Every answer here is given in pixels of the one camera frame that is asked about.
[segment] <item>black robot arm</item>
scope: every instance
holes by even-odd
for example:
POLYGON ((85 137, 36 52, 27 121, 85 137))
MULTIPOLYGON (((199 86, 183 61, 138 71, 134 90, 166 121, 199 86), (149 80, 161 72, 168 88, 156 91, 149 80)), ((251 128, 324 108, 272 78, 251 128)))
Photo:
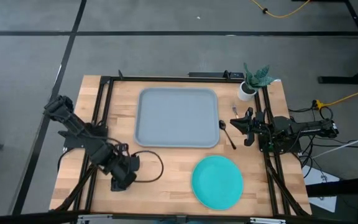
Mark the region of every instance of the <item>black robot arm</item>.
POLYGON ((84 145, 85 153, 89 155, 92 164, 98 166, 104 174, 111 173, 119 189, 125 190, 136 179, 133 172, 134 164, 139 163, 139 157, 131 158, 123 155, 127 144, 119 142, 113 145, 106 138, 93 136, 87 124, 73 113, 73 102, 67 96, 58 96, 45 107, 44 114, 52 121, 62 123, 68 132, 84 145))
POLYGON ((252 145, 254 134, 258 134, 261 149, 269 152, 295 152, 292 146, 302 136, 335 138, 339 133, 334 121, 330 119, 297 123, 293 119, 276 116, 272 124, 266 124, 263 112, 256 112, 254 118, 252 114, 253 109, 248 108, 243 118, 231 119, 230 123, 247 135, 245 146, 252 145))

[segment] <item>plate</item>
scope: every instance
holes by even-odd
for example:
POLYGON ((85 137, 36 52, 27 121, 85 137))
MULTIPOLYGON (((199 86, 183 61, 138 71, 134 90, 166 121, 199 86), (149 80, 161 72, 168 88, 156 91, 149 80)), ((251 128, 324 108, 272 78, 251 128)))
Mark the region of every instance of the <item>plate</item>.
POLYGON ((233 161, 223 156, 208 156, 195 167, 191 187, 203 205, 226 210, 241 198, 244 182, 233 161))

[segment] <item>wooden tabletop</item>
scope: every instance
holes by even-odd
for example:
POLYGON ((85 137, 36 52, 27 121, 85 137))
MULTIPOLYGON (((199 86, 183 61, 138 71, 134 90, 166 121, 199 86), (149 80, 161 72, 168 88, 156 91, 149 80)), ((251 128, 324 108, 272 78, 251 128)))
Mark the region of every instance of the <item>wooden tabletop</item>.
MULTIPOLYGON (((90 122, 98 92, 100 76, 85 75, 76 102, 75 113, 85 122, 90 122)), ((230 216, 272 216, 267 175, 263 154, 259 151, 258 141, 251 147, 243 145, 245 136, 232 125, 227 132, 237 146, 233 150, 226 135, 221 131, 218 145, 211 149, 191 148, 147 148, 134 141, 135 113, 139 93, 147 87, 185 86, 204 87, 215 91, 218 96, 219 117, 227 124, 234 118, 231 105, 236 104, 239 114, 248 107, 255 109, 255 102, 243 102, 237 97, 239 84, 235 83, 183 83, 183 82, 114 82, 108 116, 109 136, 129 144, 131 153, 150 149, 160 155, 164 162, 163 176, 152 183, 133 183, 126 191, 110 191, 110 175, 99 171, 92 201, 92 212, 137 213, 137 214, 187 214, 187 215, 230 215, 230 216), (244 179, 244 191, 240 201, 228 210, 217 211, 206 208, 197 201, 191 190, 191 173, 196 163, 210 155, 222 155, 231 159, 240 168, 244 179)), ((103 111, 107 89, 104 90, 100 108, 103 111)), ((288 117, 281 82, 268 86, 270 104, 274 116, 288 117)), ((60 165, 50 208, 56 208, 68 196, 78 182, 83 149, 69 152, 60 165)), ((305 182, 300 163, 292 154, 284 154, 282 167, 285 183, 295 200, 302 208, 311 213, 305 182)), ((140 169, 137 178, 153 179, 160 173, 160 163, 152 154, 140 155, 140 169)), ((88 186, 83 191, 80 208, 85 207, 88 186)), ((280 213, 283 213, 280 190, 276 186, 276 196, 280 213)))

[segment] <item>plastic tray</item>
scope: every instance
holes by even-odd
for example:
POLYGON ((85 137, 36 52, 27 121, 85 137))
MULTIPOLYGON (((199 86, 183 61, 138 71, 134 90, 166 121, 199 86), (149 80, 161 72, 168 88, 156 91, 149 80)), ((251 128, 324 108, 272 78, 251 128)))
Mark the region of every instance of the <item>plastic tray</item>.
POLYGON ((203 147, 219 142, 218 99, 207 88, 146 88, 139 95, 135 141, 141 146, 203 147))

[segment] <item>potted plant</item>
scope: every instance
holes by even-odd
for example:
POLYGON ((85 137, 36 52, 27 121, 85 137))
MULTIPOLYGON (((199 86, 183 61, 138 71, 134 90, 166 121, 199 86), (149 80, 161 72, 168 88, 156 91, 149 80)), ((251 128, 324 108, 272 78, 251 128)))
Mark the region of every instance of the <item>potted plant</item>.
POLYGON ((259 88, 271 84, 275 78, 267 76, 267 73, 269 72, 268 65, 256 71, 255 75, 250 73, 246 63, 244 63, 244 68, 246 70, 246 77, 240 84, 238 96, 242 101, 249 101, 253 99, 259 88))

